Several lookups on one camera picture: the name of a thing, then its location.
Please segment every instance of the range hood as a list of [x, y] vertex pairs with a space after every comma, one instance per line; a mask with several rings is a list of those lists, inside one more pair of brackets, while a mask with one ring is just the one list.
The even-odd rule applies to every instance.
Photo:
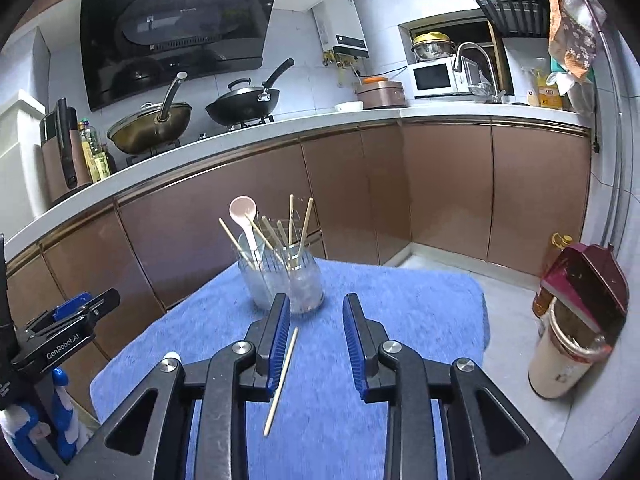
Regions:
[[89, 108], [189, 78], [262, 65], [274, 0], [82, 0]]

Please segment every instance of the kitchen faucet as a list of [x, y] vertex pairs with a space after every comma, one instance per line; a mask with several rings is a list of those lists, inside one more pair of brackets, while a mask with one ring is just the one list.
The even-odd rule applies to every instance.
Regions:
[[462, 56], [460, 53], [466, 48], [474, 48], [482, 52], [482, 55], [486, 58], [486, 63], [489, 65], [489, 72], [491, 72], [491, 84], [494, 87], [494, 95], [491, 97], [491, 102], [496, 104], [502, 103], [502, 96], [504, 95], [504, 90], [498, 90], [498, 81], [495, 77], [494, 66], [491, 64], [491, 59], [489, 55], [484, 51], [477, 43], [473, 43], [471, 41], [465, 41], [465, 43], [461, 43], [458, 47], [458, 51], [456, 52], [456, 59], [453, 62], [453, 70], [454, 72], [462, 72]]

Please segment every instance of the screw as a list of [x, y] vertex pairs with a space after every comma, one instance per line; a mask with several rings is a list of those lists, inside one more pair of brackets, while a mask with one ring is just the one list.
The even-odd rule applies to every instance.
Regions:
[[398, 341], [385, 341], [382, 343], [382, 349], [388, 354], [397, 354], [402, 350], [402, 345]]
[[247, 341], [238, 341], [237, 343], [234, 343], [231, 349], [236, 354], [240, 354], [240, 355], [246, 354], [249, 350], [251, 350], [251, 343]]
[[165, 357], [160, 361], [160, 369], [163, 372], [173, 372], [177, 367], [180, 361], [174, 357]]
[[470, 372], [476, 368], [476, 364], [468, 357], [460, 358], [456, 361], [456, 366], [461, 372]]

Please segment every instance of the spoon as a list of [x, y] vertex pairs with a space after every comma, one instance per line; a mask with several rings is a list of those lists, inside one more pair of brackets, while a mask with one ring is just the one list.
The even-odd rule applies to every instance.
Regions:
[[244, 231], [244, 236], [246, 236], [246, 241], [249, 244], [252, 258], [256, 263], [259, 263], [260, 254], [258, 254], [258, 244], [255, 241], [254, 229], [251, 226], [251, 221], [255, 219], [256, 211], [257, 207], [255, 206], [254, 199], [250, 196], [237, 196], [231, 201], [231, 204], [229, 204], [229, 216], [231, 216], [231, 219]]

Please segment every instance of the gloved hand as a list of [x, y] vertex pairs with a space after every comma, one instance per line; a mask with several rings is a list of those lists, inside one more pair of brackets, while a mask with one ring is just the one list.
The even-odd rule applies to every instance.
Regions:
[[[78, 421], [71, 397], [66, 391], [69, 378], [64, 370], [52, 371], [54, 394], [52, 400], [52, 421], [58, 430], [56, 451], [68, 463], [84, 446], [91, 436]], [[0, 411], [0, 428], [22, 466], [38, 480], [54, 480], [53, 469], [45, 462], [35, 447], [35, 442], [50, 433], [48, 424], [41, 422], [36, 409], [30, 404], [14, 404]]]

